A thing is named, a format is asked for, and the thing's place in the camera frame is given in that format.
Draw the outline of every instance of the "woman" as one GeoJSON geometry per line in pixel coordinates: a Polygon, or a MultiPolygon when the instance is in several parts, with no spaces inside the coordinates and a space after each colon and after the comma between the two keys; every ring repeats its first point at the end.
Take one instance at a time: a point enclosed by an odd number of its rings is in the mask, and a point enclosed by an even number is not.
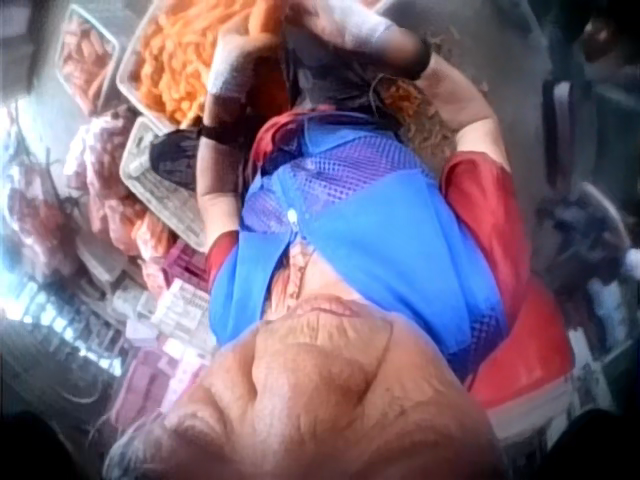
{"type": "Polygon", "coordinates": [[[299,107],[258,135],[244,202],[234,144],[254,62],[277,40],[239,17],[212,66],[197,190],[223,348],[114,447],[106,477],[501,478],[462,386],[507,335],[529,275],[497,119],[426,43],[359,3],[290,3],[299,107]],[[354,55],[416,80],[458,132],[440,188],[354,55]]]}

